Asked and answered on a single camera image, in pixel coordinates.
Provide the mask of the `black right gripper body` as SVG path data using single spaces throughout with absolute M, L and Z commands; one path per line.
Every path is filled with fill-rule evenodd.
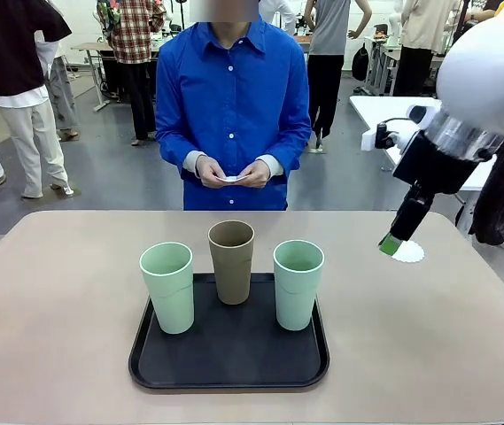
M 493 151 L 482 148 L 480 157 L 469 160 L 443 153 L 419 131 L 404 150 L 393 176 L 408 183 L 421 195 L 452 195 L 459 191 L 480 162 L 487 162 Z

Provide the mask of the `person's left hand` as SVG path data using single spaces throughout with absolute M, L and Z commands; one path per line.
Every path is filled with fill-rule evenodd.
M 270 176 L 271 172 L 268 164 L 261 159 L 257 159 L 238 175 L 239 180 L 236 183 L 246 188 L 263 189 L 267 185 Z

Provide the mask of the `person's right hand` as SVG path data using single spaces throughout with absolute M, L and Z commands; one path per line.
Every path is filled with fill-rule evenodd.
M 196 170 L 202 184 L 209 189 L 219 189 L 226 185 L 225 173 L 214 158 L 201 155 L 196 161 Z

